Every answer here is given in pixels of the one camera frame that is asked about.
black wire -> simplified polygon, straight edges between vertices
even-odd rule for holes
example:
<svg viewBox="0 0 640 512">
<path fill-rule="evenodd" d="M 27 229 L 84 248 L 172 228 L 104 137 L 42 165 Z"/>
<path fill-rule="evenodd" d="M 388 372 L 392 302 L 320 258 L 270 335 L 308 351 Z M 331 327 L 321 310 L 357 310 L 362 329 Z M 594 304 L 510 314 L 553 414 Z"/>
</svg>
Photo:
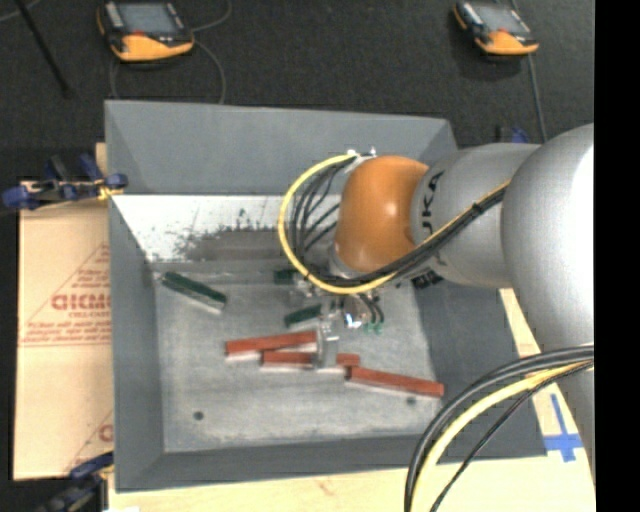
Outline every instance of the black wire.
<svg viewBox="0 0 640 512">
<path fill-rule="evenodd" d="M 370 283 L 376 279 L 379 279 L 388 274 L 395 274 L 395 278 L 399 279 L 409 272 L 415 271 L 416 266 L 424 263 L 429 258 L 434 256 L 443 245 L 448 243 L 454 238 L 460 231 L 473 222 L 477 217 L 489 210 L 491 207 L 502 201 L 506 188 L 501 188 L 493 194 L 483 198 L 481 201 L 474 203 L 473 207 L 467 212 L 462 214 L 455 222 L 453 222 L 447 229 L 436 236 L 434 239 L 427 243 L 419 245 L 416 249 L 405 254 L 403 257 L 385 265 L 373 272 L 364 274 L 355 278 L 345 278 L 335 276 L 324 272 L 320 277 L 325 279 L 332 279 L 335 286 L 350 287 L 361 284 Z"/>
<path fill-rule="evenodd" d="M 499 0 L 493 0 L 493 1 L 496 4 L 501 3 Z M 511 0 L 511 7 L 513 8 L 514 11 L 520 14 L 520 8 L 518 7 L 516 0 Z M 531 89 L 533 91 L 533 103 L 534 103 L 534 108 L 536 110 L 536 117 L 538 119 L 538 130 L 540 131 L 540 138 L 542 139 L 542 142 L 546 142 L 547 128 L 545 126 L 546 123 L 544 121 L 544 114 L 542 112 L 542 102 L 540 100 L 540 90 L 538 88 L 538 78 L 536 73 L 535 62 L 533 60 L 533 55 L 531 54 L 527 55 L 527 63 L 529 66 L 529 79 L 531 80 Z"/>
<path fill-rule="evenodd" d="M 540 384 L 535 386 L 533 389 L 530 389 L 525 393 L 523 393 L 513 404 L 511 404 L 511 406 L 502 414 L 502 416 L 498 418 L 498 420 L 491 426 L 491 428 L 487 431 L 487 433 L 473 447 L 471 452 L 465 457 L 465 459 L 462 461 L 462 464 L 460 465 L 456 473 L 453 475 L 453 477 L 451 477 L 447 485 L 442 489 L 442 491 L 440 492 L 436 500 L 433 502 L 433 505 L 431 506 L 431 509 L 429 512 L 436 512 L 438 510 L 438 508 L 444 501 L 444 498 L 447 496 L 448 492 L 451 490 L 451 488 L 456 483 L 456 481 L 462 476 L 462 473 L 464 473 L 464 471 L 469 467 L 474 457 L 480 452 L 480 450 L 482 450 L 482 448 L 484 448 L 484 446 L 493 438 L 493 436 L 500 429 L 500 427 L 502 427 L 502 425 L 505 424 L 505 422 L 515 413 L 517 409 L 519 409 L 522 406 L 522 404 L 524 404 L 527 400 L 529 400 L 538 391 L 546 388 L 547 386 L 553 384 L 554 382 L 557 382 L 560 379 L 563 379 L 575 373 L 584 371 L 591 367 L 593 367 L 593 362 L 585 363 L 576 368 L 567 370 L 566 372 L 563 372 L 559 375 L 550 377 L 544 382 L 541 382 Z"/>
<path fill-rule="evenodd" d="M 220 60 L 216 55 L 206 46 L 204 46 L 200 41 L 194 40 L 194 45 L 200 47 L 200 49 L 204 52 L 204 54 L 215 64 L 218 74 L 220 75 L 220 96 L 218 97 L 217 103 L 222 105 L 225 101 L 225 97 L 227 94 L 227 79 L 224 74 L 224 68 L 220 63 Z M 118 59 L 115 55 L 111 58 L 111 62 L 109 64 L 109 88 L 111 97 L 114 99 L 120 99 L 120 94 L 118 93 L 118 88 L 116 86 L 116 77 L 118 76 L 118 71 L 120 70 L 120 59 Z"/>
<path fill-rule="evenodd" d="M 38 5 L 42 0 L 33 0 L 33 2 L 30 2 L 26 5 L 27 9 L 33 9 L 36 5 Z M 3 14 L 2 16 L 0 16 L 0 23 L 3 23 L 5 21 L 9 21 L 11 18 L 17 18 L 18 16 L 20 16 L 20 11 L 18 9 L 11 11 L 8 14 Z"/>
<path fill-rule="evenodd" d="M 42 37 L 40 30 L 35 24 L 35 21 L 33 20 L 28 7 L 24 4 L 22 0 L 13 0 L 13 1 L 18 7 L 18 11 L 20 12 L 20 14 L 22 14 L 22 18 L 24 19 L 25 23 L 27 24 L 27 27 L 29 27 L 31 34 L 36 40 L 36 43 L 40 48 L 40 52 L 42 53 L 43 57 L 47 61 L 47 64 L 49 65 L 49 69 L 51 69 L 53 76 L 58 82 L 58 85 L 60 86 L 60 91 L 62 92 L 63 97 L 65 99 L 74 98 L 76 96 L 75 90 L 69 85 L 67 80 L 64 78 L 64 75 L 62 74 L 62 71 L 60 70 L 58 63 L 54 59 L 53 54 L 51 53 L 51 50 L 49 50 L 49 47 L 47 46 L 47 43 Z"/>
<path fill-rule="evenodd" d="M 338 208 L 340 208 L 340 203 L 334 204 L 331 208 L 325 211 L 320 217 L 318 217 L 318 219 L 313 224 L 311 224 L 311 226 L 305 231 L 304 239 L 306 240 L 307 238 L 309 238 L 309 236 L 318 228 L 318 226 L 322 224 L 322 222 L 326 220 L 327 217 L 329 217 L 329 215 L 335 212 Z"/>
<path fill-rule="evenodd" d="M 338 224 L 337 222 L 332 222 L 331 224 L 329 224 L 326 228 L 324 228 L 322 231 L 320 231 L 320 233 L 318 233 L 313 240 L 311 240 L 311 242 L 309 242 L 305 248 L 304 251 L 308 252 L 309 249 L 311 249 L 316 243 L 318 243 L 320 241 L 320 239 L 322 237 L 324 237 L 327 233 L 329 233 L 333 228 L 336 227 L 336 224 Z"/>
<path fill-rule="evenodd" d="M 378 312 L 378 318 L 380 319 L 379 322 L 381 324 L 384 323 L 384 311 L 382 311 L 380 304 L 378 304 L 376 300 L 373 301 L 373 307 L 376 308 L 376 311 Z"/>
<path fill-rule="evenodd" d="M 367 306 L 367 309 L 369 310 L 369 313 L 371 313 L 371 322 L 370 323 L 371 324 L 378 323 L 379 322 L 378 312 L 377 312 L 375 306 L 373 305 L 373 302 L 364 293 L 360 293 L 358 295 L 358 297 L 360 297 L 360 300 L 364 303 L 365 306 Z"/>
<path fill-rule="evenodd" d="M 438 433 L 447 425 L 449 420 L 459 415 L 458 409 L 468 403 L 469 400 L 477 399 L 477 395 L 485 392 L 485 390 L 492 386 L 503 384 L 510 379 L 521 378 L 530 372 L 556 368 L 572 363 L 580 363 L 585 359 L 593 358 L 593 356 L 593 345 L 585 345 L 525 357 L 501 366 L 484 375 L 453 398 L 431 421 L 416 445 L 411 462 L 409 463 L 405 483 L 405 512 L 411 510 L 411 500 L 413 498 L 415 483 L 422 463 L 424 462 L 425 454 L 435 441 Z"/>
<path fill-rule="evenodd" d="M 324 200 L 326 199 L 327 195 L 329 194 L 329 191 L 331 190 L 331 185 L 333 184 L 333 180 L 335 179 L 335 177 L 337 175 L 338 175 L 337 172 L 332 172 L 332 173 L 329 174 L 329 179 L 327 180 L 327 184 L 326 184 L 326 186 L 324 188 L 324 191 L 322 192 L 322 195 L 316 201 L 316 203 L 309 209 L 309 216 L 311 216 L 313 214 L 313 212 L 315 212 L 318 209 L 318 206 L 320 206 L 324 202 Z"/>
<path fill-rule="evenodd" d="M 218 25 L 222 25 L 225 21 L 227 21 L 229 19 L 229 16 L 231 16 L 231 11 L 233 10 L 232 5 L 231 5 L 231 0 L 227 0 L 227 10 L 226 12 L 222 15 L 222 17 L 218 18 L 215 21 L 212 21 L 210 23 L 206 23 L 205 25 L 200 25 L 199 27 L 196 28 L 192 28 L 191 32 L 200 32 L 201 30 L 206 30 L 209 28 L 213 28 L 213 27 L 217 27 Z"/>
<path fill-rule="evenodd" d="M 328 188 L 325 189 L 325 192 L 328 194 L 328 191 L 331 187 L 330 181 L 333 179 L 333 177 L 335 177 L 342 169 L 350 165 L 356 158 L 357 158 L 357 155 L 354 155 L 353 158 L 349 158 L 344 162 L 331 165 L 326 169 L 319 171 L 310 180 L 309 184 L 304 188 L 304 190 L 299 196 L 299 199 L 294 204 L 294 207 L 292 208 L 290 219 L 289 219 L 288 238 L 294 254 L 298 259 L 300 259 L 300 261 L 304 261 L 304 253 L 306 252 L 305 245 L 304 245 L 305 239 L 303 238 L 303 235 L 305 235 L 306 233 L 306 223 L 308 222 L 308 218 L 312 209 L 315 209 L 317 207 L 312 205 L 314 198 L 318 194 L 318 191 L 320 190 L 322 185 L 327 181 L 329 181 L 329 186 Z M 324 200 L 325 197 L 326 197 L 326 194 L 323 193 L 321 199 Z M 321 233 L 321 235 L 324 236 L 331 229 L 325 229 Z M 318 235 L 308 245 L 315 244 L 320 238 L 322 238 L 322 236 Z"/>
</svg>

handheld device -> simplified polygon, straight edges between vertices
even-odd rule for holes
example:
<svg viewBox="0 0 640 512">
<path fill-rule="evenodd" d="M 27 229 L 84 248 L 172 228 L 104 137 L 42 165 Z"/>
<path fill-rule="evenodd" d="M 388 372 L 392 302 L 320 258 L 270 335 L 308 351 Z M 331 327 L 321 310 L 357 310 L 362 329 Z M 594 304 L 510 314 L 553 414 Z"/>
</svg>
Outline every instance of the handheld device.
<svg viewBox="0 0 640 512">
<path fill-rule="evenodd" d="M 193 33 L 170 2 L 118 2 L 98 7 L 100 33 L 124 62 L 164 61 L 189 52 Z"/>
<path fill-rule="evenodd" d="M 503 4 L 483 1 L 456 2 L 453 13 L 462 29 L 488 56 L 522 57 L 539 43 L 518 13 Z"/>
</svg>

